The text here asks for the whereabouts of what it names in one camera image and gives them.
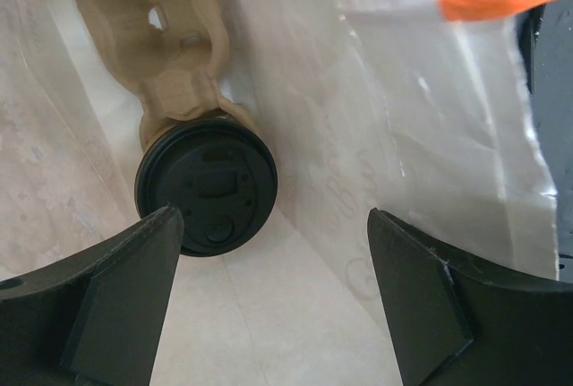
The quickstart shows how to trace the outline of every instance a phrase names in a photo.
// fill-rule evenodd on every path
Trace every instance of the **circular hole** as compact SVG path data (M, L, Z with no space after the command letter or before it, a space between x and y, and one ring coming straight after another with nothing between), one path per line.
M24 280L18 278L0 281L0 290L12 289L14 287L18 287L19 285L23 284Z
M149 24L157 30L165 30L165 23L161 20L161 9L159 7L153 7L148 14Z
M201 42L201 35L199 35L199 32L194 32L193 34L188 35L187 37L182 39L179 45L181 49L185 50L187 48L193 47L194 45L200 42Z

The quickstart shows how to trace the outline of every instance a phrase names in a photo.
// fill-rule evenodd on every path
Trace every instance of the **tan 3d printed part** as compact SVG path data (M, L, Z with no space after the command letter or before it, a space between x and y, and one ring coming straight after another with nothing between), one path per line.
M107 69L141 101L143 149L176 124L219 110L255 130L218 88L229 51L218 0L76 2Z

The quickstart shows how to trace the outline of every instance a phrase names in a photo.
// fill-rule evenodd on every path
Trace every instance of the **black plastic object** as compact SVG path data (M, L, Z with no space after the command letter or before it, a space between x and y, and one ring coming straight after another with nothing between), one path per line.
M368 237L404 386L573 384L573 285L501 267L377 210Z
M539 37L544 9L545 5L539 5L516 16L517 41L526 68L527 87L531 92L534 91L535 44Z
M559 194L561 279L573 281L573 0L548 3L538 32L531 106L543 157Z
M277 198L267 146L222 118L180 124L146 152L135 184L141 216L172 203L185 221L182 253L214 256L250 240Z
M149 384L183 230L167 207L0 282L0 385Z

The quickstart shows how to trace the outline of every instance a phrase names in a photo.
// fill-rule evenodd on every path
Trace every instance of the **black plastic cap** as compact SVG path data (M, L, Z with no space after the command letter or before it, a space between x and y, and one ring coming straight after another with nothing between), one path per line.
M245 127L221 118L180 124L146 152L135 181L141 217L175 205L182 254L215 256L249 241L277 199L275 161Z

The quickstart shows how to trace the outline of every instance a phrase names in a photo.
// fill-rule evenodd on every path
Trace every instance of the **white plastic bag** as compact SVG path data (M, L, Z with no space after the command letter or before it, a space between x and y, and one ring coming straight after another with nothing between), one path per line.
M371 208L555 278L555 192L511 21L434 0L222 0L224 93L278 163L278 204L235 252L182 257L154 384L399 384ZM0 279L137 220L141 107L73 0L0 0Z

